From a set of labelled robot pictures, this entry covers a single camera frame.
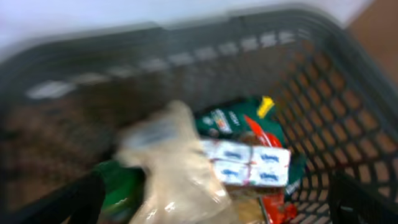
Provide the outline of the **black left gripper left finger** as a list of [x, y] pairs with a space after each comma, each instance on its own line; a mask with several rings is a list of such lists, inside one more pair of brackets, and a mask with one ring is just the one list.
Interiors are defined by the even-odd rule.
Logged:
[[21, 209], [1, 215], [1, 223], [96, 224], [106, 195], [102, 177], [91, 172]]

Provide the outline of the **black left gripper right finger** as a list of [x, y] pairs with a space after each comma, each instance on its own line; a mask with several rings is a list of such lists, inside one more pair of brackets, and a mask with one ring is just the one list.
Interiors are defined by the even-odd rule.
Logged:
[[328, 192], [333, 224], [397, 224], [397, 205], [342, 172], [335, 172]]

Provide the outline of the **green lid glass jar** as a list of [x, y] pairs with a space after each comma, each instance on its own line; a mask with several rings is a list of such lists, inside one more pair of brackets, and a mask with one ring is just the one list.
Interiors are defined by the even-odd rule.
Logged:
[[123, 167], [115, 160], [97, 164], [94, 171], [102, 178], [106, 191], [98, 223], [129, 223], [143, 202], [144, 171]]

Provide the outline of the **red spaghetti pasta packet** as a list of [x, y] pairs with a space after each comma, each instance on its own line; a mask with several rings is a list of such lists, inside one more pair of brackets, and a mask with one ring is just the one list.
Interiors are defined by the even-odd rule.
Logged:
[[230, 196], [241, 223], [289, 223], [298, 214], [297, 207], [285, 201], [283, 188], [234, 189]]

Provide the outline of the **blue Kleenex tissue pack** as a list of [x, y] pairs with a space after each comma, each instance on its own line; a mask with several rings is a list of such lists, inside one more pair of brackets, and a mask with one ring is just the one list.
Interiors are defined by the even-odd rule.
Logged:
[[284, 187], [290, 151], [227, 140], [202, 139], [203, 150], [222, 183], [239, 187]]

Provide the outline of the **green coffee sachet bag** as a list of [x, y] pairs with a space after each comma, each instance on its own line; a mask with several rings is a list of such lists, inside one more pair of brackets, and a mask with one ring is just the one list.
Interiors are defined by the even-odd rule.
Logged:
[[[272, 98], [246, 98], [212, 107], [195, 116], [197, 131], [202, 139], [227, 140], [250, 146], [267, 146], [287, 149], [282, 126], [274, 121], [276, 108]], [[299, 187], [306, 163], [304, 155], [293, 155], [290, 151], [289, 180], [284, 187], [254, 187], [226, 185], [230, 192], [234, 189], [263, 191], [283, 188], [289, 196]]]

